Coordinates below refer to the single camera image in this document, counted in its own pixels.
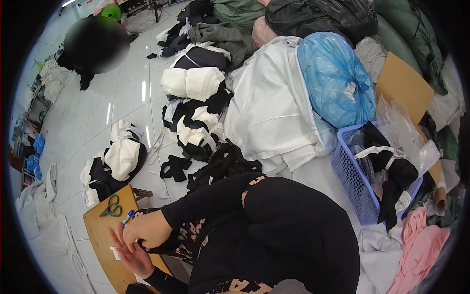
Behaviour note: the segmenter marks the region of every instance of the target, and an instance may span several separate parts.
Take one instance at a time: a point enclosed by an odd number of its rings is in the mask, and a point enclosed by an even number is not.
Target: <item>blue fabric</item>
[[[39,166],[39,154],[28,156],[26,159],[26,171],[32,173],[36,167]]]
[[[36,149],[38,154],[42,154],[42,151],[44,149],[44,143],[46,143],[46,139],[42,134],[36,134],[36,139],[34,140],[33,143],[33,148]]]
[[[369,74],[346,40],[333,32],[316,32],[297,47],[297,58],[315,112],[336,128],[364,124],[376,113]],[[354,82],[354,100],[345,89]]]

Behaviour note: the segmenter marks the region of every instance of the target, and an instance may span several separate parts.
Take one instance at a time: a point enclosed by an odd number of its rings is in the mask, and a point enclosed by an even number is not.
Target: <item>green scissors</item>
[[[116,196],[116,202],[111,203],[111,200],[115,196]],[[111,197],[108,198],[108,206],[106,207],[105,210],[103,210],[102,213],[100,213],[100,217],[105,216],[105,215],[111,215],[113,217],[121,216],[122,207],[120,205],[118,205],[118,203],[119,203],[119,196],[116,195],[116,194],[111,195]],[[119,208],[119,213],[117,215],[113,214],[113,212],[118,208]]]

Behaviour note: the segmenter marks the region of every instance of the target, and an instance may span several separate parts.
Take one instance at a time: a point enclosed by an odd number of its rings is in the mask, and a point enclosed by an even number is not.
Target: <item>table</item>
[[[87,211],[83,215],[83,221],[85,222],[86,231],[93,250],[104,273],[110,280],[117,294],[125,294],[127,285],[136,283],[137,281],[134,273],[130,272],[121,261],[117,261],[113,252],[110,250],[112,242],[108,234],[108,228],[116,229],[127,213],[131,209],[136,211],[138,207],[131,185],[125,186],[115,194],[119,196],[119,205],[122,207],[122,215],[120,217],[112,217],[109,215],[103,217],[98,216],[108,205],[108,199],[105,199],[100,204]],[[150,259],[156,267],[173,276],[160,255],[150,254]],[[151,287],[149,287],[149,289],[154,293],[158,293]]]

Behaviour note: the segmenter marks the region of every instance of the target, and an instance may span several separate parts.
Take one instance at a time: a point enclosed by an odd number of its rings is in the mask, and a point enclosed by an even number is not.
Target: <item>black long sleeve shirt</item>
[[[245,173],[188,194],[162,212],[174,230],[207,220],[193,245],[189,285],[158,269],[146,279],[162,294],[263,294],[288,278],[315,294],[356,292],[359,249],[346,212],[298,182]]]

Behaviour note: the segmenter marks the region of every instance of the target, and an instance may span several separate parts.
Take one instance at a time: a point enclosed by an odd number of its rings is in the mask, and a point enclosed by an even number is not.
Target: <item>pink cloth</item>
[[[278,35],[271,29],[271,27],[266,23],[264,16],[261,16],[253,24],[253,33],[251,34],[251,39],[255,43],[256,47],[261,48],[261,46],[266,45],[272,39],[278,37]]]
[[[400,268],[387,294],[406,294],[421,283],[434,265],[450,229],[426,226],[426,208],[419,207],[406,218],[402,234]]]

